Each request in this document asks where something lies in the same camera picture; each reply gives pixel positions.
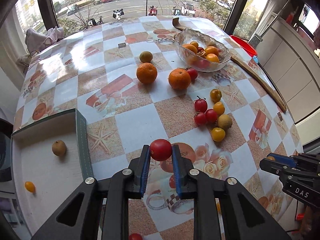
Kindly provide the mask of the cloth on chair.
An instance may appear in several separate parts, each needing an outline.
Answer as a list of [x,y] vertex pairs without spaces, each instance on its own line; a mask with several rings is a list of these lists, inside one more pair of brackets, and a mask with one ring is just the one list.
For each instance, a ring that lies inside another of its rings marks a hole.
[[36,32],[33,28],[29,28],[25,35],[25,44],[27,51],[41,52],[56,42],[63,39],[64,29],[62,27],[50,28],[45,34]]

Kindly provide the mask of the patterned checkered tablecloth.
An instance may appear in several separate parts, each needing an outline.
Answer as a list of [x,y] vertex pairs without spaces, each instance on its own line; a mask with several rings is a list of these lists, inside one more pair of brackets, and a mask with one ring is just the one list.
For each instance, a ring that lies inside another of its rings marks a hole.
[[[96,179],[127,168],[144,145],[166,139],[208,176],[236,178],[280,220],[292,198],[259,162],[271,152],[287,156],[302,151],[293,119],[232,62],[217,72],[200,73],[186,90],[172,89],[170,72],[185,67],[176,53],[175,34],[168,16],[147,16],[104,24],[47,48],[27,71],[15,132],[75,108],[86,118]],[[118,48],[123,42],[126,47]],[[153,54],[150,63],[157,68],[149,85],[136,77],[143,51]],[[224,114],[233,120],[221,142],[211,136],[217,122],[197,126],[194,121],[198,96],[213,109],[212,89],[221,91]]]

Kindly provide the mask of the red tomato tray bottom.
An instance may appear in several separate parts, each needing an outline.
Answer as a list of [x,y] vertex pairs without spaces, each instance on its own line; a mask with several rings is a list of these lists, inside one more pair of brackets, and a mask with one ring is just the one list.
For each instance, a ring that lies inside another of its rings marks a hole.
[[129,235],[129,240],[143,240],[143,237],[138,233],[132,233]]

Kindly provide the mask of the large orange left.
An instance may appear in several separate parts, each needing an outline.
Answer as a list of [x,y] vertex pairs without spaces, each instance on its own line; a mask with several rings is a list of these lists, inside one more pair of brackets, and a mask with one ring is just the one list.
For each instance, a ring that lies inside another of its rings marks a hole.
[[157,78],[157,68],[151,63],[142,63],[136,70],[137,79],[145,84],[152,84]]

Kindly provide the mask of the red tomato beside orange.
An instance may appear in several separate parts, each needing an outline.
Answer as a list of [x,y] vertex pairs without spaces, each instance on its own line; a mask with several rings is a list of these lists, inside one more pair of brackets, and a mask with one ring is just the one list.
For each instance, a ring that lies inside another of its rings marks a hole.
[[191,82],[194,82],[196,78],[198,77],[198,72],[194,68],[188,68],[187,73],[190,76]]

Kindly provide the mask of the red cherry tomato cluster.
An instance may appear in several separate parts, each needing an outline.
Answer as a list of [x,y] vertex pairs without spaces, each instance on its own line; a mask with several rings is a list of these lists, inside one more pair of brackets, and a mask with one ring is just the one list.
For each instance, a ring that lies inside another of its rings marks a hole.
[[215,122],[217,122],[218,114],[212,108],[208,109],[205,112],[205,116],[206,116],[206,120],[209,124],[214,124]]
[[203,112],[196,112],[194,121],[197,126],[203,126],[207,123],[206,115]]

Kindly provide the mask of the large orange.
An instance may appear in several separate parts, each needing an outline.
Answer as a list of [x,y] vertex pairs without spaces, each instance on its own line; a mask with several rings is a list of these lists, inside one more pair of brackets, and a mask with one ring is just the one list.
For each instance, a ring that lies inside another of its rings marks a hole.
[[185,69],[177,68],[170,72],[168,82],[172,89],[185,90],[191,83],[191,77]]
[[137,79],[145,84],[152,84],[157,78],[157,68],[151,63],[142,63],[136,70]]

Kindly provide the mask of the brown longan fruit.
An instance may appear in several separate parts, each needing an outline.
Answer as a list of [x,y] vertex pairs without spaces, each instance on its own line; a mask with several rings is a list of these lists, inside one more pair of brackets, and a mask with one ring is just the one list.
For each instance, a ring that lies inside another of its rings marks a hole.
[[54,155],[61,157],[65,155],[67,147],[62,140],[57,140],[52,144],[52,152]]

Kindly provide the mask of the green brown round fruit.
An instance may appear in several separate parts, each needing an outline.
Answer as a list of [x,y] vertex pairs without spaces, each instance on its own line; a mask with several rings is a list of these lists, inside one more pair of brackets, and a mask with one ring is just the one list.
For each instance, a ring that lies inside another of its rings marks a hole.
[[139,60],[141,63],[150,63],[153,59],[153,54],[149,51],[143,51],[139,55]]

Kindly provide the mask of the red cherry tomato cluster right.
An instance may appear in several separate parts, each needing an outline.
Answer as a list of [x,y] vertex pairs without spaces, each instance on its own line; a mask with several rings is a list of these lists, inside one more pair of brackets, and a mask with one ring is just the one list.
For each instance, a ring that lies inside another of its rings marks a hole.
[[209,124],[214,124],[215,122],[217,122],[218,114],[212,108],[208,109],[205,112],[205,116],[206,116],[206,120]]

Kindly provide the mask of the red plastic basin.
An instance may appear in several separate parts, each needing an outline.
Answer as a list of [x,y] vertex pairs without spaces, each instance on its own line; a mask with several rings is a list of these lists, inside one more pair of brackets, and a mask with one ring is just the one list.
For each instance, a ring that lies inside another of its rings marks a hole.
[[230,36],[250,57],[255,57],[257,56],[257,51],[245,40],[231,35]]

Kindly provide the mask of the small dark square object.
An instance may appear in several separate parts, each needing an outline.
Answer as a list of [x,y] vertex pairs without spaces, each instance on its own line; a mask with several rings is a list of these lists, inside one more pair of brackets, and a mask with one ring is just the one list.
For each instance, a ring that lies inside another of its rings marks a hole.
[[126,47],[126,43],[125,42],[118,44],[118,48],[125,48],[125,47]]

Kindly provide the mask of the brown longan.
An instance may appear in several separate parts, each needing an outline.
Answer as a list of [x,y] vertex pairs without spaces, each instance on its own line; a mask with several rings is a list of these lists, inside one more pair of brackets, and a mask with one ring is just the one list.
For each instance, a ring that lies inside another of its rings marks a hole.
[[225,131],[231,128],[232,124],[233,120],[227,114],[223,114],[217,119],[217,126]]

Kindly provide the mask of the dark yellow striped tomato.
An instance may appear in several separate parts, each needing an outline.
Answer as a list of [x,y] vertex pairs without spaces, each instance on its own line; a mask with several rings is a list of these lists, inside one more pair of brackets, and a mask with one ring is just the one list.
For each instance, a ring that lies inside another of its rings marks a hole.
[[222,98],[222,93],[219,89],[212,89],[209,95],[213,103],[219,102]]

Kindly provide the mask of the red tomato with stem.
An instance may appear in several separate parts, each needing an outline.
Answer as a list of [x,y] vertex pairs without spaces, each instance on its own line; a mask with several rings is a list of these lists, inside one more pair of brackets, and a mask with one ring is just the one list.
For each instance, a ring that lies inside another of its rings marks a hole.
[[208,109],[207,100],[198,96],[198,99],[194,101],[194,108],[196,112],[205,113]]

